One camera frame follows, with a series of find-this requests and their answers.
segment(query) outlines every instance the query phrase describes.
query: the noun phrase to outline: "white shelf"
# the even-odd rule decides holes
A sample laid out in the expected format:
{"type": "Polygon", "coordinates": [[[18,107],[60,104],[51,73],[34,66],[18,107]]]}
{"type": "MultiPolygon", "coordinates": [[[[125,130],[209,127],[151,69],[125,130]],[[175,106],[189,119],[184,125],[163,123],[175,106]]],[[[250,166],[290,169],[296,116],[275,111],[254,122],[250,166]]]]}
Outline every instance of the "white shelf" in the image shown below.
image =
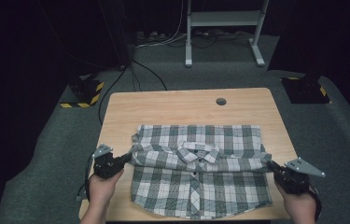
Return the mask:
{"type": "Polygon", "coordinates": [[[246,26],[259,23],[260,11],[192,12],[191,26],[246,26]]]}
{"type": "Polygon", "coordinates": [[[257,43],[259,42],[259,33],[269,2],[270,0],[263,0],[261,10],[193,12],[191,10],[191,0],[188,0],[186,67],[192,67],[191,27],[196,26],[256,26],[254,37],[249,39],[249,43],[257,65],[264,66],[265,62],[259,52],[257,43]]]}

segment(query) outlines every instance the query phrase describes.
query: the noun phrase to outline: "checkered shirt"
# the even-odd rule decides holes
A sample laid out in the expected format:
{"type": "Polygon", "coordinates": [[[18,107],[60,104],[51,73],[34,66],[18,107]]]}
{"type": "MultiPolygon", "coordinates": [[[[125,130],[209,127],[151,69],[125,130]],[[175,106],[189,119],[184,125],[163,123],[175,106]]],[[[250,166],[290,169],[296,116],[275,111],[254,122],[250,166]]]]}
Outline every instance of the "checkered shirt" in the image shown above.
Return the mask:
{"type": "Polygon", "coordinates": [[[272,203],[257,125],[141,125],[132,150],[132,201],[149,212],[213,219],[272,203]]]}

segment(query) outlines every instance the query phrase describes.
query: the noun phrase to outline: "shirt collar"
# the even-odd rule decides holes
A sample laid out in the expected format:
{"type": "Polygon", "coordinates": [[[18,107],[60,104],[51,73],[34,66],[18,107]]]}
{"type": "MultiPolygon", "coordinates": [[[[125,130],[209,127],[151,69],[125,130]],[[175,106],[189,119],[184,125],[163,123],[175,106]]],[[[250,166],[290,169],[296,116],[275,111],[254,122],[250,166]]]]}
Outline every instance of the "shirt collar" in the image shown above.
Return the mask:
{"type": "Polygon", "coordinates": [[[210,163],[215,163],[220,154],[218,147],[196,142],[180,142],[176,153],[182,161],[192,162],[199,158],[196,155],[198,150],[209,152],[203,157],[203,159],[210,163]]]}

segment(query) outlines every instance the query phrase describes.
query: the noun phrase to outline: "table surface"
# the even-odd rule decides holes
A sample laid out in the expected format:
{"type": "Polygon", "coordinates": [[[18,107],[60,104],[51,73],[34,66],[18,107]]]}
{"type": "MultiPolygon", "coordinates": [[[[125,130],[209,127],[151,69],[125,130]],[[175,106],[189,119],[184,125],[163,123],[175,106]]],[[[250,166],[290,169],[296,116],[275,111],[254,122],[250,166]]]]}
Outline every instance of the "table surface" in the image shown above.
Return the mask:
{"type": "MultiPolygon", "coordinates": [[[[114,148],[115,157],[127,153],[132,147],[132,135],[141,124],[256,124],[261,128],[261,141],[278,164],[297,158],[286,127],[280,117],[273,96],[268,89],[224,89],[196,91],[144,91],[118,92],[110,97],[105,120],[97,146],[105,143],[114,148]],[[217,99],[226,100],[218,105],[217,99]]],[[[131,202],[133,166],[125,164],[125,172],[117,183],[106,220],[111,221],[173,221],[177,217],[151,214],[131,202]]],[[[227,220],[287,219],[283,198],[267,174],[273,203],[227,220]]],[[[79,217],[87,211],[83,200],[79,217]]]]}

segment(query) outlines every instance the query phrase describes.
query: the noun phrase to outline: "hole in table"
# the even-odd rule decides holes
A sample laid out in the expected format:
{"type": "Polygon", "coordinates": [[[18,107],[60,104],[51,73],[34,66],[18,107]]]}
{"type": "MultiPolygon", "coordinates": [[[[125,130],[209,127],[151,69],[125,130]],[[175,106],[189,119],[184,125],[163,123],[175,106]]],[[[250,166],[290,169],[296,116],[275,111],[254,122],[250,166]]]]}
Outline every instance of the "hole in table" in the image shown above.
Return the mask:
{"type": "Polygon", "coordinates": [[[217,98],[216,99],[216,104],[218,104],[218,105],[226,105],[227,101],[224,98],[217,98]]]}

